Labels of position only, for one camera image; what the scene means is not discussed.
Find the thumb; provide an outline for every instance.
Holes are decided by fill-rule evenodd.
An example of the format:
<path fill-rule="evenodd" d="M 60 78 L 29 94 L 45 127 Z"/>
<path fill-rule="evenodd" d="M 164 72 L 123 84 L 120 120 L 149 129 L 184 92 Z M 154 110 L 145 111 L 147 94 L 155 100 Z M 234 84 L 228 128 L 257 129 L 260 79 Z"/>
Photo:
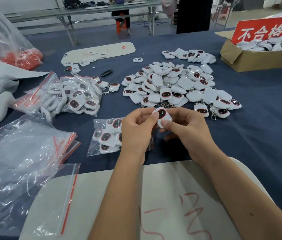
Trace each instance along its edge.
<path fill-rule="evenodd" d="M 179 125 L 179 124 L 172 122 L 172 121 L 169 121 L 169 120 L 162 120 L 161 125 L 165 129 L 175 133 L 176 135 L 179 135 L 181 133 L 181 131 L 183 130 L 183 127 L 184 127 L 183 125 Z"/>
<path fill-rule="evenodd" d="M 146 121 L 144 121 L 142 124 L 147 128 L 152 130 L 153 126 L 158 122 L 159 120 L 159 112 L 155 112 L 151 114 Z"/>

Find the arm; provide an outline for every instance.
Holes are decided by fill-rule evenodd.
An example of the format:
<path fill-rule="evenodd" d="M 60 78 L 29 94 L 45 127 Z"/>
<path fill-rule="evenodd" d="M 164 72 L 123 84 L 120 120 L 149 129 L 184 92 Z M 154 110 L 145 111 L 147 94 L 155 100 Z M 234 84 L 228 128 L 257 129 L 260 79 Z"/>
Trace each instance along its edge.
<path fill-rule="evenodd" d="M 122 121 L 122 149 L 88 240 L 137 239 L 140 167 L 159 113 L 137 109 Z"/>
<path fill-rule="evenodd" d="M 210 176 L 242 239 L 282 239 L 282 211 L 214 143 L 199 112 L 169 109 L 174 122 L 161 121 L 177 135 L 192 160 Z"/>

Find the red sign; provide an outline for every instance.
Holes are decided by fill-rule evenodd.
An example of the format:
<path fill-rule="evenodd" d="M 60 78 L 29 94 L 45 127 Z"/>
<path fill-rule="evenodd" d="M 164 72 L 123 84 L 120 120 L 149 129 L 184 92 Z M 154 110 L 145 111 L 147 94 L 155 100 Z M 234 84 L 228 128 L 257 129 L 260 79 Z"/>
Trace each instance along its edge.
<path fill-rule="evenodd" d="M 255 19 L 239 21 L 231 43 L 252 41 L 257 39 L 268 40 L 271 37 L 282 36 L 282 18 Z"/>

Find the floor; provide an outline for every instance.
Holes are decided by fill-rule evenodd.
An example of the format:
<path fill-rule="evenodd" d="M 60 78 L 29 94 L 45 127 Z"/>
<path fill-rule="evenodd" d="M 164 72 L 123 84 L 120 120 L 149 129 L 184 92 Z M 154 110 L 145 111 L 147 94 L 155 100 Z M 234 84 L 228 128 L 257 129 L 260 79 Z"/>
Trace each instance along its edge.
<path fill-rule="evenodd" d="M 282 11 L 274 9 L 260 9 L 243 12 L 233 12 L 227 27 L 235 27 L 240 20 L 264 18 L 266 16 L 279 13 Z M 225 20 L 219 20 L 220 24 L 225 24 Z M 76 48 L 94 47 L 109 43 L 121 42 L 122 40 L 130 40 L 134 37 L 147 37 L 149 35 L 147 22 L 131 23 L 131 35 L 128 36 L 125 32 L 117 35 L 115 25 L 106 25 L 91 28 L 76 29 L 76 34 L 79 40 L 79 45 Z M 223 26 L 216 25 L 211 21 L 210 30 L 220 30 Z M 160 19 L 155 22 L 155 35 L 174 34 L 176 26 L 171 25 L 169 19 Z M 26 38 L 45 56 L 49 56 L 60 46 L 67 46 L 69 50 L 73 49 L 66 31 L 56 31 L 50 33 L 27 35 Z"/>

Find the blue tablecloth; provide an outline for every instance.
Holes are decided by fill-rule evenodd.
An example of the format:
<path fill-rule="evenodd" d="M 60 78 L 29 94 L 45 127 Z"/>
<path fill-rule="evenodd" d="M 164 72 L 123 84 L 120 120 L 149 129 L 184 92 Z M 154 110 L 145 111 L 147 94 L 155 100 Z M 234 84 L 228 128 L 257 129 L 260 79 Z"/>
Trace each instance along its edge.
<path fill-rule="evenodd" d="M 282 68 L 263 71 L 237 73 L 220 61 L 220 50 L 225 38 L 217 36 L 212 31 L 149 36 L 144 39 L 131 40 L 136 48 L 133 54 L 97 60 L 82 68 L 80 75 L 95 76 L 108 69 L 113 73 L 106 76 L 108 82 L 119 82 L 129 74 L 135 74 L 140 68 L 153 61 L 162 62 L 163 50 L 182 48 L 202 49 L 217 57 L 217 62 L 211 65 L 215 77 L 216 88 L 223 89 L 237 99 L 243 108 L 231 111 L 226 119 L 212 121 L 207 118 L 211 135 L 217 145 L 228 156 L 243 162 L 263 184 L 274 202 L 282 209 Z M 37 71 L 54 71 L 59 77 L 69 75 L 64 72 L 61 64 L 62 55 L 69 50 L 60 47 L 52 56 L 44 60 Z M 142 57 L 142 63 L 133 63 L 132 59 Z M 174 64 L 187 64 L 186 61 L 174 59 Z M 43 78 L 21 81 L 15 97 L 22 91 L 38 85 Z M 98 118 L 124 117 L 139 105 L 133 104 L 129 97 L 122 96 L 123 87 L 119 92 L 104 95 Z M 192 103 L 186 108 L 193 109 Z M 0 127 L 18 119 L 22 113 L 9 112 L 0 123 Z M 81 163 L 80 173 L 113 169 L 119 152 L 86 157 L 87 150 L 94 131 L 94 117 L 82 114 L 61 113 L 53 125 L 64 131 L 78 134 L 77 140 L 82 145 L 71 155 L 67 163 Z M 165 142 L 160 138 L 155 140 L 155 149 L 147 154 L 146 164 L 179 161 L 188 159 L 185 148 L 178 141 Z"/>

